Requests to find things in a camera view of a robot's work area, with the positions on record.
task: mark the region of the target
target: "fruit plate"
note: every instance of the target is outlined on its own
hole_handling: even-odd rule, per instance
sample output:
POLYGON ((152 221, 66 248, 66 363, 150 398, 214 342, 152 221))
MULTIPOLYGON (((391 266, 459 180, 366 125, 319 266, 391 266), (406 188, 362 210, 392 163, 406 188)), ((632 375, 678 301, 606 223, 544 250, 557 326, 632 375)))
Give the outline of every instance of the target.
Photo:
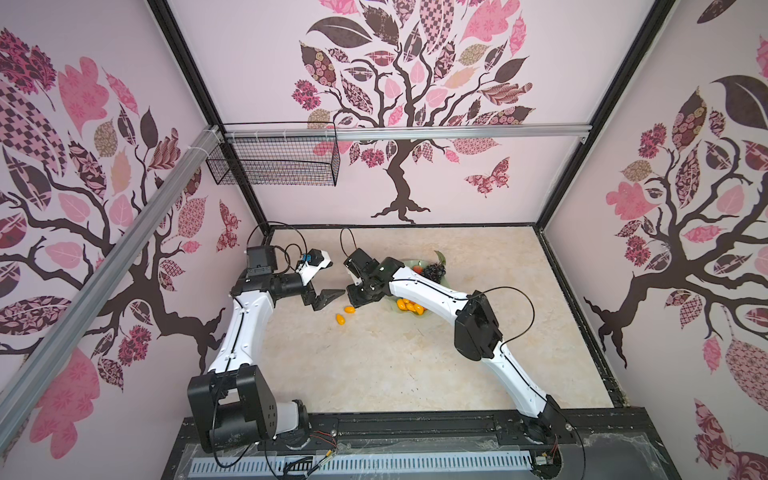
MULTIPOLYGON (((434 262, 428 262, 426 260, 403 260, 402 262, 408 268, 413 268, 414 266, 420 266, 421 268, 426 268, 427 265, 429 265, 430 263, 434 263, 434 262)), ((440 280, 440 285, 443 285, 446 288, 451 288, 451 286, 448 285, 448 280, 446 280, 445 278, 446 278, 446 275, 443 275, 442 279, 440 280)), ((389 301, 390 305, 392 306, 392 309, 397 313, 411 313, 412 315, 418 316, 421 318, 432 315, 432 312, 430 310, 425 310, 423 315, 419 315, 416 312, 412 312, 410 310, 401 310, 400 308, 397 307, 397 299, 401 298, 399 296, 392 295, 392 296, 385 296, 384 298, 386 298, 389 301)))

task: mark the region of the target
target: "pink wall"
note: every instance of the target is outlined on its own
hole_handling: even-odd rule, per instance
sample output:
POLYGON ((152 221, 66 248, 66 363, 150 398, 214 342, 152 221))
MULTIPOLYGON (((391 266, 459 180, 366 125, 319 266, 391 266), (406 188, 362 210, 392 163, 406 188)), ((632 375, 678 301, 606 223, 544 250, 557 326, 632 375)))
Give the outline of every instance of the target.
MULTIPOLYGON (((462 115, 460 124, 474 124, 510 108, 515 113, 502 116, 528 124, 588 123, 651 3, 292 0, 222 8, 193 0, 173 7, 225 121, 311 117, 385 127, 436 126, 462 115), (356 25, 359 33, 337 24, 356 25), (396 58, 398 45, 416 52, 413 45, 425 46, 424 61, 396 58), (486 67, 497 48, 497 63, 486 67), (513 66, 519 70, 510 77, 513 66)), ((269 218, 290 223, 535 221, 574 142, 497 138, 467 147, 403 141, 391 158, 387 141, 346 144, 336 187, 255 190, 269 218), (414 157, 425 148, 431 159, 414 157), (368 149, 370 158, 362 158, 368 149)))
MULTIPOLYGON (((143 1, 3 14, 5 385, 205 123, 143 1)), ((160 475, 252 226, 239 192, 203 167, 4 452, 3 478, 160 475)))
POLYGON ((547 234, 681 476, 765 478, 768 4, 709 4, 680 3, 547 234))

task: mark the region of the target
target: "wire mesh basket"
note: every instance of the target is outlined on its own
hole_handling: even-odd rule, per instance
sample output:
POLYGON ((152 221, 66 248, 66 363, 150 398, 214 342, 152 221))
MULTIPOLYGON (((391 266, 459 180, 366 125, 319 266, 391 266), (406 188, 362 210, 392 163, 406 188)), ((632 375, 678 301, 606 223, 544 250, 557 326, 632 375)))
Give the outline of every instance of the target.
MULTIPOLYGON (((301 123, 270 122, 259 123, 301 123)), ((307 131, 275 130, 239 133, 225 138, 207 159, 217 184, 236 184, 240 162, 245 180, 252 185, 328 185, 339 177, 339 142, 330 122, 312 122, 307 131)))

